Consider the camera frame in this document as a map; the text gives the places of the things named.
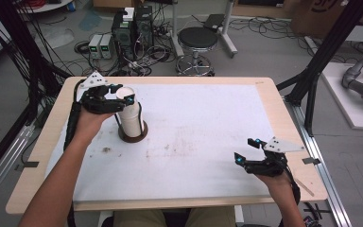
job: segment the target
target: white cylinder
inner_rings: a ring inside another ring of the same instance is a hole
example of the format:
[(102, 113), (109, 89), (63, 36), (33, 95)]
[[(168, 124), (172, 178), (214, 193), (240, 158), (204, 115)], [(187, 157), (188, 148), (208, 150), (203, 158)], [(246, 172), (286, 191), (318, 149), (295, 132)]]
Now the white cylinder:
[[(133, 95), (134, 91), (130, 87), (122, 87), (116, 91), (116, 97), (124, 99), (125, 96)], [(143, 115), (140, 114), (140, 105), (134, 97), (134, 104), (125, 107), (123, 112), (118, 112), (124, 133), (129, 137), (137, 137), (143, 133)]]

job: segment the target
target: wooden table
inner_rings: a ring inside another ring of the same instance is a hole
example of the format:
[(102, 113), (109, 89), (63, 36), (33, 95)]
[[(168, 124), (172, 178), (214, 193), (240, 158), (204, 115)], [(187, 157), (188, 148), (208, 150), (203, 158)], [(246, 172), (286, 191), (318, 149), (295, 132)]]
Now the wooden table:
[[(7, 205), (10, 214), (22, 214), (33, 195), (41, 186), (51, 152), (57, 145), (62, 127), (67, 120), (73, 101), (73, 90), (82, 78), (69, 78), (63, 85), (58, 99), (49, 115), (29, 160), (39, 162), (36, 168), (25, 168), (19, 182), (16, 184)], [(122, 84), (247, 84), (255, 85), (268, 121), (276, 137), (302, 145), (296, 127), (290, 118), (275, 84), (268, 78), (108, 78), (110, 83)], [(302, 189), (302, 201), (326, 200), (327, 193), (318, 172), (313, 165), (305, 165), (303, 159), (309, 157), (306, 151), (286, 154), (289, 166), (299, 186)], [(215, 205), (237, 205), (248, 203), (272, 202), (271, 197), (228, 197), (217, 199), (193, 198), (185, 200), (159, 201), (89, 201), (78, 202), (75, 210), (118, 210), (142, 208), (175, 208)]]

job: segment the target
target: black pole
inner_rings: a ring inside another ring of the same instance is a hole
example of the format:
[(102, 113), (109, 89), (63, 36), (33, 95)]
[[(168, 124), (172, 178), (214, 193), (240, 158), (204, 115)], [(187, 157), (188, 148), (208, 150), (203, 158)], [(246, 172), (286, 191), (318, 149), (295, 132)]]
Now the black pole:
[(323, 69), (333, 58), (337, 50), (350, 35), (355, 25), (359, 22), (363, 15), (363, 0), (351, 0), (343, 10), (332, 29), (324, 39), (320, 49), (312, 58), (308, 66), (298, 76), (293, 79), (288, 79), (277, 85), (279, 90), (290, 85), (294, 86), (290, 94), (285, 97), (285, 100), (293, 105), (300, 106), (303, 98), (307, 93), (307, 108), (305, 112), (304, 126), (308, 133), (312, 134), (312, 120), (314, 114), (315, 94), (317, 83)]

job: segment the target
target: brown base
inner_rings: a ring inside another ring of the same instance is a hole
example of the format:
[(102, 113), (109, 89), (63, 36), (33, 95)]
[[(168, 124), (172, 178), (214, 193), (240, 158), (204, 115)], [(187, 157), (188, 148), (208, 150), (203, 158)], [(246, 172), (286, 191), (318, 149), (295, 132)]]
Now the brown base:
[(148, 134), (148, 125), (145, 121), (143, 121), (144, 123), (144, 130), (143, 130), (143, 133), (139, 136), (136, 136), (136, 137), (129, 137), (128, 135), (125, 134), (125, 132), (123, 131), (123, 127), (122, 125), (120, 125), (119, 127), (119, 137), (127, 142), (127, 143), (137, 143), (137, 142), (140, 142), (142, 141), (144, 138), (146, 138), (147, 134)]

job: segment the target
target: white paper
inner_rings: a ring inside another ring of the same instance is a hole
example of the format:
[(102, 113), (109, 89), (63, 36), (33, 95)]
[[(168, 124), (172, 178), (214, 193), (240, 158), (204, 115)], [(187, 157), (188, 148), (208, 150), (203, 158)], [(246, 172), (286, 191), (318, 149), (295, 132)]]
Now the white paper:
[[(122, 201), (268, 195), (234, 162), (234, 152), (263, 160), (248, 138), (273, 132), (253, 85), (130, 84), (143, 107), (147, 137), (123, 142), (114, 117), (88, 147), (75, 201)], [(66, 125), (47, 172), (62, 154)]]

